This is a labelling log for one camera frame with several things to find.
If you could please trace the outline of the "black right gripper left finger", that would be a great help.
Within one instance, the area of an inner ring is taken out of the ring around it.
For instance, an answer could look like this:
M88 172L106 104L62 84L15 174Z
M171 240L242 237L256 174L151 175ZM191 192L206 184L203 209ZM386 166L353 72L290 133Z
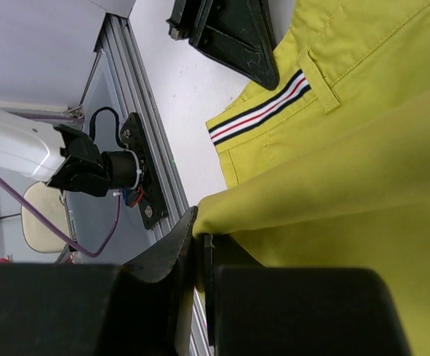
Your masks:
M196 214L121 266L0 263L0 355L187 355Z

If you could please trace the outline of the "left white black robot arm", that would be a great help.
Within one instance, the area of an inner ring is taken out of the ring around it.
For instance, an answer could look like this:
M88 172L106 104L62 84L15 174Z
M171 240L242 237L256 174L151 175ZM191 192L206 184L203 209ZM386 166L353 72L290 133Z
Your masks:
M280 82L275 39L266 1L175 1L169 36L273 90ZM109 190L145 191L156 175L142 139L115 135L117 151L101 152L88 133L0 110L0 168L19 172L60 191L103 197Z

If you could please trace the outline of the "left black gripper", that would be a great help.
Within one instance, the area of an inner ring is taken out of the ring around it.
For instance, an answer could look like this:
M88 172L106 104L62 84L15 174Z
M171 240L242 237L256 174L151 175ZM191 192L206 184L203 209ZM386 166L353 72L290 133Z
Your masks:
M267 1L176 0L168 35L267 90L278 85L276 41Z

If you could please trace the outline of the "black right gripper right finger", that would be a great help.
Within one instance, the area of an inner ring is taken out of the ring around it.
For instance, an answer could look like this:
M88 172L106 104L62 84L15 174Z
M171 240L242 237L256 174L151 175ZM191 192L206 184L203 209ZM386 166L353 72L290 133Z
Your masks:
M388 287L364 268L270 268L228 235L203 238L216 355L410 355Z

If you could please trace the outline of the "yellow-green trousers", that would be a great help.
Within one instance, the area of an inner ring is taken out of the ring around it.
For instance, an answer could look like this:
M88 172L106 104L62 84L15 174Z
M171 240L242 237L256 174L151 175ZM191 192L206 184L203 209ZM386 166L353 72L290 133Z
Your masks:
M430 355L430 1L296 1L274 56L275 90L208 121L227 188L194 234L266 266L373 269Z

